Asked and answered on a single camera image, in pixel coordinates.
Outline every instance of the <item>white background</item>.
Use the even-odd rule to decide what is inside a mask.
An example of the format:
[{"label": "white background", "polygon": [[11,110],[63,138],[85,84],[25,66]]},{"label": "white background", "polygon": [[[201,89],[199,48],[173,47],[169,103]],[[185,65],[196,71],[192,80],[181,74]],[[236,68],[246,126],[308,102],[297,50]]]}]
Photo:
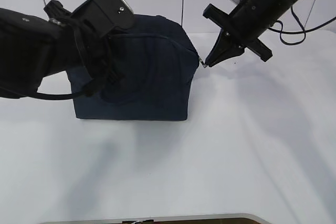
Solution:
[{"label": "white background", "polygon": [[[84,0],[60,1],[73,10]],[[182,0],[127,1],[136,13],[182,20]],[[313,2],[296,6],[303,21]],[[185,0],[187,32],[218,31],[202,17],[209,3],[233,8]],[[0,5],[46,18],[42,0]],[[307,26],[334,15],[336,5],[316,0]],[[217,34],[190,37],[205,57]],[[197,72],[183,123],[82,121],[71,101],[1,99],[0,222],[244,212],[274,224],[335,223],[336,36],[319,31],[294,48],[262,39],[276,53],[267,65],[247,53]],[[42,89],[63,93],[69,83],[61,74]]]}]

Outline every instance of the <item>black cable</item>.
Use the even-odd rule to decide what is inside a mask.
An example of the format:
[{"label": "black cable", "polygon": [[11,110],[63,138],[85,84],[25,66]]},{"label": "black cable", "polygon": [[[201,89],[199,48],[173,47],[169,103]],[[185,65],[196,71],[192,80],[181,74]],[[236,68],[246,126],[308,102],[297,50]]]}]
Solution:
[{"label": "black cable", "polygon": [[335,18],[332,18],[331,20],[323,23],[322,25],[320,26],[317,26],[315,28],[312,28],[312,29],[309,29],[309,30],[306,30],[305,32],[304,31],[281,31],[281,30],[276,30],[276,29],[273,29],[273,28],[269,28],[269,30],[271,31],[274,31],[275,33],[279,33],[279,34],[290,34],[290,35],[295,35],[295,34],[304,34],[304,33],[311,33],[312,31],[316,31],[318,29],[321,29],[327,25],[329,25],[330,23],[334,22],[336,20],[336,17]]},{"label": "black cable", "polygon": [[284,25],[283,25],[283,22],[278,20],[278,21],[276,21],[276,23],[278,23],[278,24],[281,25],[281,30],[280,30],[280,40],[281,40],[281,42],[284,43],[284,44],[287,45],[287,46],[297,46],[297,45],[303,43],[303,42],[306,40],[306,38],[307,38],[307,32],[306,32],[306,30],[305,30],[305,27],[304,27],[303,24],[301,23],[301,21],[300,21],[298,15],[296,15],[296,13],[294,12],[293,6],[290,8],[290,10],[291,10],[291,12],[292,12],[292,15],[293,15],[294,19],[296,20],[296,22],[299,24],[299,26],[300,26],[301,29],[302,29],[302,33],[304,34],[304,38],[303,38],[303,40],[301,40],[301,41],[299,41],[299,42],[294,42],[294,43],[290,43],[290,42],[285,41],[285,40],[283,39],[283,37],[282,37],[282,35],[284,34],[284,33],[283,33],[283,28],[284,28],[284,27],[283,27],[283,26],[284,26]]}]

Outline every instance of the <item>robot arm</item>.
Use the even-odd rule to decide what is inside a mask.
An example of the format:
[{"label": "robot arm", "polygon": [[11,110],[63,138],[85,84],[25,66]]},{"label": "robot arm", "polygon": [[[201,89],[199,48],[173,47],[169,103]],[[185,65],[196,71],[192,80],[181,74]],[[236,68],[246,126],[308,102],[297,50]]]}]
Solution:
[{"label": "robot arm", "polygon": [[204,11],[221,32],[205,64],[214,65],[240,56],[249,48],[263,61],[272,57],[272,51],[258,37],[263,34],[298,0],[233,0],[238,5],[226,14],[213,5]]}]

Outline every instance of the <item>fabric bag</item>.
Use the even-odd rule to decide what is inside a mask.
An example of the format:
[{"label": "fabric bag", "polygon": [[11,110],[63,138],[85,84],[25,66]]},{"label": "fabric bag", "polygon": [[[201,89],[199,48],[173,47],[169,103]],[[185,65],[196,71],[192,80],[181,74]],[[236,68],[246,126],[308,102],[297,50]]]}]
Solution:
[{"label": "fabric bag", "polygon": [[[109,34],[117,82],[74,99],[80,119],[184,121],[198,54],[183,28],[162,16],[136,15],[136,25]],[[67,70],[72,92],[90,81],[85,67]]]}]

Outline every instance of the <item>white table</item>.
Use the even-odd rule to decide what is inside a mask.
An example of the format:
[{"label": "white table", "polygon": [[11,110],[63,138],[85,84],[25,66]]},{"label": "white table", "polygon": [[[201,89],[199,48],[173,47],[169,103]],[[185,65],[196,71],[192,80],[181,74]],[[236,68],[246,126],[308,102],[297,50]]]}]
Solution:
[{"label": "white table", "polygon": [[[191,35],[203,58],[217,35]],[[268,63],[248,52],[198,70],[182,123],[82,121],[71,101],[1,99],[0,223],[336,223],[336,35],[262,40]],[[61,74],[42,91],[69,84]]]}]

